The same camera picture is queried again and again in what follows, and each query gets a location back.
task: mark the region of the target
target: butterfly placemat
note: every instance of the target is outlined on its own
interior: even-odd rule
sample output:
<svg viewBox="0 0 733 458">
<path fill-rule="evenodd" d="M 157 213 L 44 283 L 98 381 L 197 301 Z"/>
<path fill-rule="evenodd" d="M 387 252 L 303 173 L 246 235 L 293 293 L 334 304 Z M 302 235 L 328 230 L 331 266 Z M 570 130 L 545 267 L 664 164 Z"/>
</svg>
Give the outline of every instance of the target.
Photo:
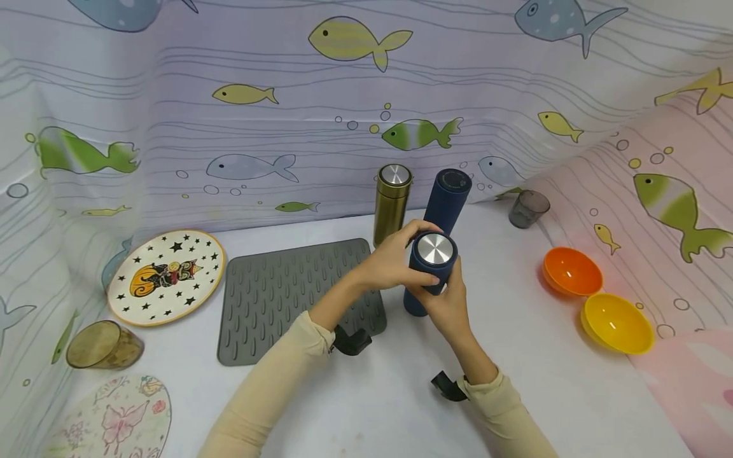
<svg viewBox="0 0 733 458">
<path fill-rule="evenodd" d="M 143 243 L 119 266 L 107 289 L 120 320 L 157 326 L 196 310 L 224 272 L 224 249 L 207 234 L 173 231 Z"/>
<path fill-rule="evenodd" d="M 171 399 L 152 375 L 118 375 L 54 424 L 43 458 L 159 458 Z"/>
</svg>

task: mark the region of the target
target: silicone drying mat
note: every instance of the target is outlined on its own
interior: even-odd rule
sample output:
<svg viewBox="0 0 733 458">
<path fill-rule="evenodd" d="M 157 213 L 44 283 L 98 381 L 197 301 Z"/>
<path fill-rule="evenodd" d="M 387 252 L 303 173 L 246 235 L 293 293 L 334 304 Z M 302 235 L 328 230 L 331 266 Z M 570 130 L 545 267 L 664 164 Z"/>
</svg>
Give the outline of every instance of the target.
<svg viewBox="0 0 733 458">
<path fill-rule="evenodd" d="M 218 358 L 225 366 L 255 364 L 304 310 L 369 256 L 364 239 L 344 240 L 241 256 L 226 268 Z M 340 325 L 370 336 L 387 327 L 382 296 L 371 291 L 346 312 Z"/>
</svg>

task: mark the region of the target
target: navy blue thermos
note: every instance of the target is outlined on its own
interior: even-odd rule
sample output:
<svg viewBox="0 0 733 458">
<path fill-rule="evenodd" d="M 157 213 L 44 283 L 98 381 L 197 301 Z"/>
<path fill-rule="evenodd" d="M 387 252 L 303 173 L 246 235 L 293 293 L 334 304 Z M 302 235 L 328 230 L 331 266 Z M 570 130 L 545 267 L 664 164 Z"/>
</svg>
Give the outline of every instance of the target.
<svg viewBox="0 0 733 458">
<path fill-rule="evenodd" d="M 458 258 L 458 247 L 453 239 L 440 232 L 423 232 L 417 236 L 410 250 L 410 269 L 431 273 L 441 282 L 431 287 L 424 287 L 430 294 L 437 296 L 443 291 L 443 285 L 453 270 L 453 264 Z M 405 290 L 402 302 L 405 310 L 415 317 L 427 315 L 425 307 L 411 292 Z"/>
<path fill-rule="evenodd" d="M 438 172 L 423 219 L 437 224 L 445 235 L 450 235 L 471 186 L 471 177 L 458 169 Z"/>
</svg>

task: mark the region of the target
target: pink fabric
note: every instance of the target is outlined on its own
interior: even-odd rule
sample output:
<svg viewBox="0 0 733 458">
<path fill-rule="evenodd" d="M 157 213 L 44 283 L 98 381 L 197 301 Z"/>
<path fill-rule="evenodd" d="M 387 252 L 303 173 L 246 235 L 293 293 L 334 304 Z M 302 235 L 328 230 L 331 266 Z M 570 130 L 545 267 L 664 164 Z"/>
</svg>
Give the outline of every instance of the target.
<svg viewBox="0 0 733 458">
<path fill-rule="evenodd" d="M 733 457 L 733 328 L 660 339 L 631 361 L 696 458 Z"/>
</svg>

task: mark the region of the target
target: hand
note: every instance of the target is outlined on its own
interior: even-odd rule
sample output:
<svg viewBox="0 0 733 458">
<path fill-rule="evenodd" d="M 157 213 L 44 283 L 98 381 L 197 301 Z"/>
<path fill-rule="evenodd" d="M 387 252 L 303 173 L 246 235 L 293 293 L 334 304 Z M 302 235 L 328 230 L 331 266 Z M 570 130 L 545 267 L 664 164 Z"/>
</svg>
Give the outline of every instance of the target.
<svg viewBox="0 0 733 458">
<path fill-rule="evenodd" d="M 448 287 L 440 295 L 434 296 L 421 287 L 409 286 L 408 289 L 425 307 L 433 324 L 450 345 L 465 337 L 473 336 L 471 325 L 468 323 L 460 256 L 453 264 Z"/>
<path fill-rule="evenodd" d="M 397 285 L 430 286 L 438 284 L 437 277 L 410 269 L 405 252 L 410 240 L 418 232 L 442 230 L 433 223 L 413 219 L 407 226 L 387 237 L 353 273 L 366 289 L 389 289 Z"/>
</svg>

